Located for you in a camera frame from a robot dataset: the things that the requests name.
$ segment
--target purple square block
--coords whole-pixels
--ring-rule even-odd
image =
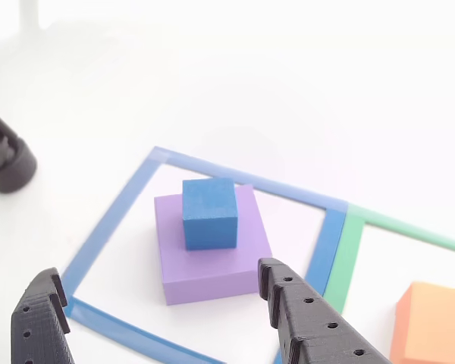
[[[258,259],[271,249],[250,185],[236,188],[237,248],[188,251],[182,195],[155,198],[162,280],[168,305],[258,292]]]

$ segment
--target blue tape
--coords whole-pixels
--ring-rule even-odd
[[[77,298],[73,298],[69,304],[71,305],[71,318],[74,321],[159,362],[172,364],[179,362],[186,364],[223,363],[132,326]]]
[[[255,176],[254,174],[215,165],[214,163],[190,157],[185,154],[172,152],[167,149],[158,147],[156,147],[156,149],[158,152],[168,153],[166,163],[175,167],[189,169],[213,177],[229,177],[237,184],[252,184],[257,190],[283,196],[287,199],[294,199],[311,206],[319,207],[320,209],[330,209],[341,212],[347,211],[347,202],[341,199],[310,192],[288,184],[281,184],[273,180]]]
[[[127,324],[73,297],[74,292],[111,235],[143,191],[145,185],[148,184],[150,178],[163,163],[213,177],[230,177],[239,184],[252,184],[257,190],[326,209],[327,214],[306,276],[309,283],[313,281],[314,287],[323,287],[323,290],[325,290],[328,273],[330,273],[334,261],[331,254],[335,254],[337,250],[341,232],[339,224],[344,223],[347,202],[218,166],[202,159],[159,147],[155,147],[149,153],[62,275],[62,284],[69,300],[66,314],[80,324],[161,362],[220,363],[216,359],[203,356]]]
[[[328,284],[328,278],[331,274],[332,265],[334,264],[345,219],[345,212],[335,210],[326,211],[324,223],[318,235],[317,244],[315,245],[315,250],[313,251],[312,259],[305,275],[305,281],[321,296],[324,295],[325,288]],[[282,364],[280,350],[277,352],[273,363]]]
[[[64,292],[68,298],[76,292],[91,265],[160,164],[161,162],[150,158],[150,155],[146,157],[69,263],[61,278]]]

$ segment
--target green tape line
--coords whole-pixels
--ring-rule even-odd
[[[324,295],[324,298],[339,313],[344,310],[347,294],[349,293],[357,253],[359,252],[362,229],[365,224],[374,225],[378,228],[393,231],[455,252],[454,239],[434,234],[420,227],[364,209],[363,207],[349,205],[339,247],[337,248],[337,254]]]
[[[324,298],[339,313],[342,313],[344,309],[347,293],[349,292],[363,228],[364,220],[360,216],[351,215],[348,210],[334,265],[332,266],[324,294]]]
[[[412,237],[417,240],[425,241],[436,246],[441,246],[445,249],[450,249],[455,251],[455,240],[448,237],[443,237],[438,234],[434,234],[420,227],[407,224],[397,220],[396,218],[389,218],[377,212],[373,212],[363,207],[349,205],[347,213],[351,215],[357,215],[360,218],[364,219],[367,224],[377,226],[389,231],[394,231],[396,233],[406,235],[407,237]]]

